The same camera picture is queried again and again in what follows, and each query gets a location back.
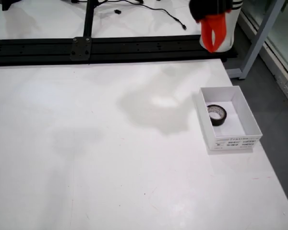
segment white cardboard box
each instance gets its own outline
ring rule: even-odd
[[[239,86],[201,88],[196,103],[210,150],[252,149],[262,137]],[[212,126],[207,110],[210,104],[226,110],[227,118],[221,126]]]

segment black tape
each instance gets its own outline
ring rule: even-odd
[[[217,113],[220,115],[219,119],[212,118],[209,115],[211,123],[213,126],[220,126],[220,125],[224,124],[225,119],[227,117],[227,112],[223,107],[216,105],[216,104],[211,104],[211,105],[207,106],[207,110],[208,110],[208,113]]]

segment metal bracket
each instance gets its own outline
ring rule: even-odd
[[[284,95],[288,99],[288,87],[287,87],[287,85],[283,83],[283,81],[280,77],[275,76],[275,79],[276,79],[276,82],[278,83],[280,89],[283,91]]]
[[[70,58],[72,61],[88,61],[91,56],[92,38],[75,37],[72,40],[72,51]]]

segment metal frame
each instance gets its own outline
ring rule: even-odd
[[[0,66],[128,63],[235,58],[234,48],[209,53],[199,35],[91,38],[98,0],[88,0],[83,37],[74,39],[0,40]]]
[[[252,40],[252,45],[241,65],[238,69],[229,69],[227,70],[228,75],[230,78],[239,78],[243,80],[247,77],[256,57],[259,54],[260,49],[264,45],[264,41],[268,37],[268,34],[277,19],[277,16],[284,4],[285,0],[274,0],[269,7],[260,27],[255,36]]]

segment glass panel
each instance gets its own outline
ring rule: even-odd
[[[258,28],[271,2],[272,0],[245,0],[242,9],[255,27]],[[288,0],[286,0],[283,11],[278,15],[269,33],[268,41],[272,51],[288,68]]]

